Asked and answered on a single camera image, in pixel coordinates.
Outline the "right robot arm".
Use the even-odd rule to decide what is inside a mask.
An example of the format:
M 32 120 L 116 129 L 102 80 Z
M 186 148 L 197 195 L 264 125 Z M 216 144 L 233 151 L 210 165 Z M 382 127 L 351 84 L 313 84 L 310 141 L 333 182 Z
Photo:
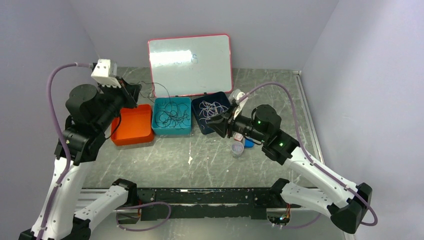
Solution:
M 272 161 L 301 174 L 315 188 L 301 187 L 284 180 L 270 193 L 275 207 L 285 203 L 299 205 L 328 217 L 340 230 L 354 234 L 371 210 L 373 189 L 363 182 L 357 184 L 335 173 L 318 161 L 298 140 L 280 129 L 281 117 L 268 104 L 256 107 L 251 117 L 236 115 L 236 106 L 214 116 L 207 126 L 222 138 L 234 133 L 260 142 L 262 152 Z

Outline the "orange tray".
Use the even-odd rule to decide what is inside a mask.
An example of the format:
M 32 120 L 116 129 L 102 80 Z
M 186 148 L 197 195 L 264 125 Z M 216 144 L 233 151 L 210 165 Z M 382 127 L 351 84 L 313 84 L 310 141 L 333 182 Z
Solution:
M 149 104 L 140 104 L 136 108 L 123 108 L 120 117 L 111 123 L 111 141 L 116 146 L 150 143 L 155 134 L 151 127 L 152 107 Z

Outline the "navy blue tray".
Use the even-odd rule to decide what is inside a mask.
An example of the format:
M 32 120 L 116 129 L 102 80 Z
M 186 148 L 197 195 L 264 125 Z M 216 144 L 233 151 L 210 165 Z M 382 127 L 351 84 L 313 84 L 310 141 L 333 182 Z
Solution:
M 207 126 L 210 119 L 230 107 L 227 95 L 222 92 L 206 94 L 191 101 L 191 108 L 194 118 L 203 135 L 213 133 L 214 130 Z

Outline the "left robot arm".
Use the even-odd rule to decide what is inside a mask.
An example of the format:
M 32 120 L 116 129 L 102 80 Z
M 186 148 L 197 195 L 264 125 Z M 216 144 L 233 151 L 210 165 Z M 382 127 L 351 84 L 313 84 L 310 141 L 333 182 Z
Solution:
M 119 207 L 132 208 L 140 202 L 137 185 L 125 179 L 84 209 L 76 204 L 83 183 L 106 141 L 105 132 L 124 108 L 137 106 L 141 85 L 118 79 L 119 87 L 82 84 L 66 101 L 69 116 L 55 148 L 54 172 L 50 192 L 32 228 L 23 231 L 21 240 L 87 240 L 94 229 Z

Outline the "light blue tray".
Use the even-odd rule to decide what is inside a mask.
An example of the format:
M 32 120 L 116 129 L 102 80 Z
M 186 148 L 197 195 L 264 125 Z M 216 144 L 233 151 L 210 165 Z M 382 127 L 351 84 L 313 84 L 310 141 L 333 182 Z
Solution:
M 151 128 L 156 135 L 189 135 L 192 131 L 191 99 L 188 97 L 156 98 Z

